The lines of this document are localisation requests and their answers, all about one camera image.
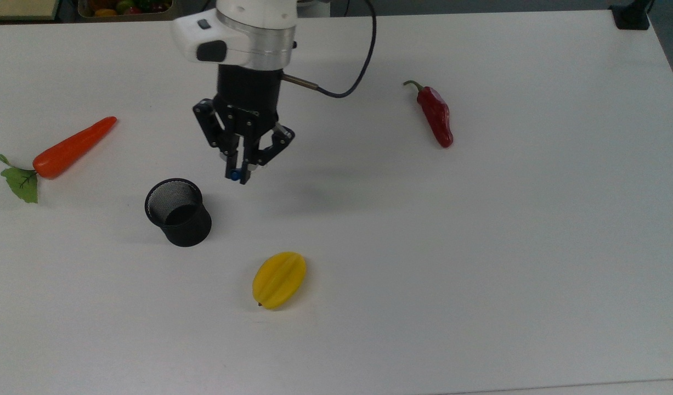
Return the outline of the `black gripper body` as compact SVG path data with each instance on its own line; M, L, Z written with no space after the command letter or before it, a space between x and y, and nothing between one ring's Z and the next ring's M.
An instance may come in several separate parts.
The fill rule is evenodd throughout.
M193 106L193 114L208 144L224 156L229 137L240 137L238 158L243 155L243 138L258 142L256 165L265 165L286 149L295 134L279 123L277 103L284 73L219 65L217 92Z

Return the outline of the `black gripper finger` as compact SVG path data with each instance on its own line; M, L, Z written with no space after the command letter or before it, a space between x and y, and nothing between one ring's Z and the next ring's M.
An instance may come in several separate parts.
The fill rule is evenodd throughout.
M241 180L241 166L237 165L240 137L229 137L224 147L226 158L224 175L230 180Z
M258 142L254 137L243 138L243 155L241 165L241 184L246 184L251 178L251 167L256 165L256 153L258 152Z

